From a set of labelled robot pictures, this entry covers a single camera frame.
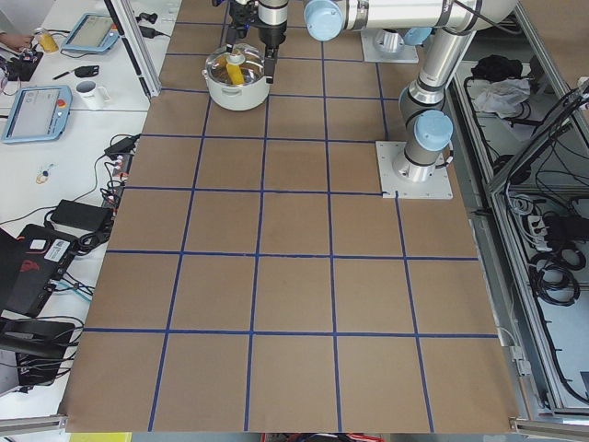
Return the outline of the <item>blue teach pendant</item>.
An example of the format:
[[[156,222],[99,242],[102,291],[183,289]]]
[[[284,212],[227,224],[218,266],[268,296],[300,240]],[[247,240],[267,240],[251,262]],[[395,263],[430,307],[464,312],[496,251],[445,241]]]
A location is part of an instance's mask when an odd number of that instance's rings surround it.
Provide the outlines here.
[[[1,141],[21,144],[58,139],[67,124],[72,100],[68,86],[21,88],[8,115]]]
[[[69,32],[62,50],[67,52],[103,53],[120,35],[110,16],[85,13]]]

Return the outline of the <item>glass pot lid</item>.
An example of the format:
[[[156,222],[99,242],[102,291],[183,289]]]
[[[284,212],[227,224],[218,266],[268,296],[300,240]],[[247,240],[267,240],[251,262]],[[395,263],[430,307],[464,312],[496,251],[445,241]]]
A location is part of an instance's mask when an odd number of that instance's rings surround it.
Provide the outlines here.
[[[236,44],[231,52],[226,47],[210,54],[202,71],[207,80],[222,86],[245,86],[265,77],[260,51],[246,43]]]

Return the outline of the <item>yellow corn cob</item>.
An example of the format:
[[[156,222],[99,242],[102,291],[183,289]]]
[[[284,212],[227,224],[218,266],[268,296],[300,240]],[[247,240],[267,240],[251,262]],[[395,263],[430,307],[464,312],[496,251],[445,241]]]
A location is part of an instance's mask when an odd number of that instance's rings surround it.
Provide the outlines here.
[[[229,53],[226,57],[226,71],[233,86],[241,86],[245,83],[241,65],[245,62],[245,55],[240,51]]]

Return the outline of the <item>orange juice bottle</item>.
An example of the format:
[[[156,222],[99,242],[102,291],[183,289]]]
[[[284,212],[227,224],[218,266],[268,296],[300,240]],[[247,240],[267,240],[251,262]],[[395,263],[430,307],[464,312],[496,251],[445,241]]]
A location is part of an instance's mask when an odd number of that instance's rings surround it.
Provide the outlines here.
[[[36,41],[44,52],[54,53],[59,51],[59,47],[52,34],[45,28],[36,28],[33,33]]]

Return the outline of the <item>aluminium frame post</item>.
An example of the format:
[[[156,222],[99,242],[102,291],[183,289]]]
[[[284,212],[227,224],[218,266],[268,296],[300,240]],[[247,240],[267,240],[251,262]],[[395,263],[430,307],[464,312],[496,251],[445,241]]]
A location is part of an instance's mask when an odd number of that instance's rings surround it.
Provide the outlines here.
[[[130,58],[144,94],[149,99],[158,96],[161,91],[161,82],[137,24],[131,2],[127,0],[105,0],[104,3],[121,36],[123,46]]]

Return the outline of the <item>white mug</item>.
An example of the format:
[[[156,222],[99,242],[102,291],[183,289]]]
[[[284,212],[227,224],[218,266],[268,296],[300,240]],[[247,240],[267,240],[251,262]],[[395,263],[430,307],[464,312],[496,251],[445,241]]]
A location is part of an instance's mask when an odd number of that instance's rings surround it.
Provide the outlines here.
[[[108,90],[94,81],[78,83],[75,91],[91,111],[103,110],[111,100]]]

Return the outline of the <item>brown paper table mat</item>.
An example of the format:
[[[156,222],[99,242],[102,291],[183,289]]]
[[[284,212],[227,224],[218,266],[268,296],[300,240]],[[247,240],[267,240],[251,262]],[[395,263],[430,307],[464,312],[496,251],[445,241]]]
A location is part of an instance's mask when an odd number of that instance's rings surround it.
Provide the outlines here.
[[[313,40],[269,97],[205,91],[223,7],[182,3],[61,410],[70,432],[477,433],[517,413],[459,194],[386,199],[417,65]]]

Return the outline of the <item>white cooking pot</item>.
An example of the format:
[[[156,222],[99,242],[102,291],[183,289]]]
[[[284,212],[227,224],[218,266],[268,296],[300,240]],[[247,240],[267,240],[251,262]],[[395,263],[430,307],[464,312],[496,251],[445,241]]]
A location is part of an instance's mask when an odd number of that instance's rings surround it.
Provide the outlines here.
[[[211,53],[202,75],[213,101],[227,110],[254,109],[269,95],[263,57],[246,43],[235,44],[231,52],[219,48]]]

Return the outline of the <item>black power brick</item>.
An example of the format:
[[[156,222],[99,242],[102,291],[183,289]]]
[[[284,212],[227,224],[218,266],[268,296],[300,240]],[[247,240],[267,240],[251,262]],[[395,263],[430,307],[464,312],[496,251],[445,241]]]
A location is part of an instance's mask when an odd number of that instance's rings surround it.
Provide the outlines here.
[[[108,207],[61,200],[51,214],[51,221],[62,226],[98,231],[111,221],[112,214]]]

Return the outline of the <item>white crumpled cloth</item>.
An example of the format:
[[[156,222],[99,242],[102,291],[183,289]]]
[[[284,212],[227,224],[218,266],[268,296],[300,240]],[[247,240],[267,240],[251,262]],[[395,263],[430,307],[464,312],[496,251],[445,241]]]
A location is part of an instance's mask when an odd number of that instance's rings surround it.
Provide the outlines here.
[[[501,118],[515,117],[529,97],[528,79],[505,79],[483,88],[473,105],[475,111],[495,113]]]

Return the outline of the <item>black pen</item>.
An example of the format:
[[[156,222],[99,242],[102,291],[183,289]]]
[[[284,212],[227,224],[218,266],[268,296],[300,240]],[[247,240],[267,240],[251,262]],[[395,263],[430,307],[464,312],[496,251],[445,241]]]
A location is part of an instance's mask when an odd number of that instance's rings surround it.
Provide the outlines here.
[[[75,73],[75,70],[66,71],[66,72],[60,73],[57,76],[54,76],[52,78],[52,80],[58,80],[58,79],[61,79],[61,78],[65,77],[65,76],[68,76],[68,75],[71,75],[71,74],[74,74],[74,73]]]

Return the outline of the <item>far blue teach pendant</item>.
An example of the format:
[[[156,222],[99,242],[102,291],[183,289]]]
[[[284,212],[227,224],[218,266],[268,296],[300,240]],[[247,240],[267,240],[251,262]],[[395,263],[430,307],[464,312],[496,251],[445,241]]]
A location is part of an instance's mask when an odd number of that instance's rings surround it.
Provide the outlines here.
[[[62,50],[67,52],[103,53],[120,35],[110,16],[85,13],[69,32]]]

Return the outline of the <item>near blue teach pendant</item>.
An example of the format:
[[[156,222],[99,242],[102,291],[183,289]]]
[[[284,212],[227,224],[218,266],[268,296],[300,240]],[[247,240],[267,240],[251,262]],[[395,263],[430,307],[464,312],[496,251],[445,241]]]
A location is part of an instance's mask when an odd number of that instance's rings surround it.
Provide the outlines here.
[[[68,86],[21,88],[8,115],[1,141],[21,144],[58,139],[67,124],[72,100]]]

